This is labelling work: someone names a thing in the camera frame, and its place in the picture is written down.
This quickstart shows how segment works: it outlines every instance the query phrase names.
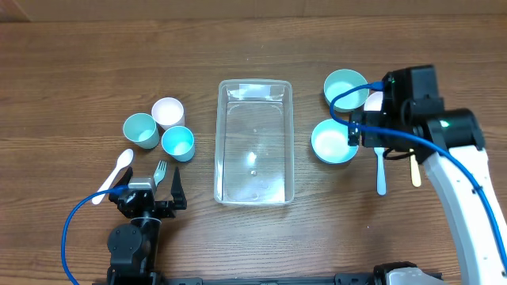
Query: plastic utensil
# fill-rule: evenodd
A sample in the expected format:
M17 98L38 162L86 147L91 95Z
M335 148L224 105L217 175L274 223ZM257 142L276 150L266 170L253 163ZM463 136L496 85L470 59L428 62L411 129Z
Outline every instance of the plastic utensil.
M419 172L419 164L415 159L415 155L410 155L410 177L412 178L412 185L414 187L421 187L421 173Z
M364 103L365 111L380 111L382 109L383 93L375 92ZM383 147L374 147L373 151L377 157L377 193L381 196L386 195L386 172L383 166Z
M157 123L152 116L145 113L134 114L125 120L124 135L131 142L148 150L156 147L160 140Z
M177 99L166 97L158 100L151 108L151 115L164 130L174 126L185 126L185 110Z
M331 73L324 82L326 102L329 105L336 96L367 83L363 75L357 71L347 69L336 70ZM334 110L337 112L350 112L355 108L359 108L368 98L368 94L369 91L367 89L351 93L347 97L338 100L334 105Z
M291 84L270 79L225 80L218 95L215 200L262 207L293 201Z
M179 162L187 162L196 153L193 133L187 127L176 126L162 135L162 148Z
M158 186L158 184L166 176L166 168L167 168L167 162L165 162L165 161L158 162L157 169L155 170L155 174L153 175L153 179L155 180L155 186Z
M324 120L311 133L311 147L325 163L347 162L356 155L359 146L349 146L349 128L333 119Z
M111 172L111 174L109 174L108 178L104 181L104 183L97 190L97 192L111 188L111 184L116 178L116 175L118 175L118 172L124 169L125 167L129 166L132 163L132 160L134 160L134 151L131 149L124 150L124 152L120 154L118 160L116 161L116 167ZM98 205L99 203L101 203L102 199L104 199L104 195L95 196L92 199L92 203Z

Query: cream utensil handle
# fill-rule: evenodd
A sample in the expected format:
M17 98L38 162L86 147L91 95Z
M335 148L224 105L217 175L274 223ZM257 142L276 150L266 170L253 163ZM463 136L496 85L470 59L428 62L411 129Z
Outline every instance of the cream utensil handle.
M415 159L415 155L410 155L410 176L412 177L412 185L414 187L421 186L421 173L419 172L419 165Z

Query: light blue fork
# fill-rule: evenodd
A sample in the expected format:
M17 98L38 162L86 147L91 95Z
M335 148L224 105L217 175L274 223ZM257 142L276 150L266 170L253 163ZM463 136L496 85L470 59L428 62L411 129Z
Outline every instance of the light blue fork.
M166 169L167 169L167 162L159 161L157 169L155 170L155 174L153 175L153 179L155 180L155 186L158 186L158 184L162 180L164 180L164 177L166 176Z

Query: green cup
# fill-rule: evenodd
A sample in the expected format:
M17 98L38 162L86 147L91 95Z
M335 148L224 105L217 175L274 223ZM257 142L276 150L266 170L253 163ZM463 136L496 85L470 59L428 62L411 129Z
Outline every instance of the green cup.
M147 150L156 147L160 140L157 123L145 113L134 114L125 120L124 135L129 141Z

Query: teal cup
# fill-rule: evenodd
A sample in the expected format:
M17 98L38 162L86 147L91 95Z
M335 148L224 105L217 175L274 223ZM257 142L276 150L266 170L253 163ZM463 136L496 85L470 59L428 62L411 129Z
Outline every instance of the teal cup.
M196 153L193 133L187 127L170 127L162 135L162 148L179 162L187 162Z
M354 70L336 70L330 74L324 82L326 102L329 105L336 96L367 83L363 75ZM369 93L370 90L361 89L338 99L334 105L334 111L350 112L355 108L359 108L366 102Z
M156 147L160 140L157 123L152 116L144 113L134 114L125 120L124 135L129 141L147 150Z

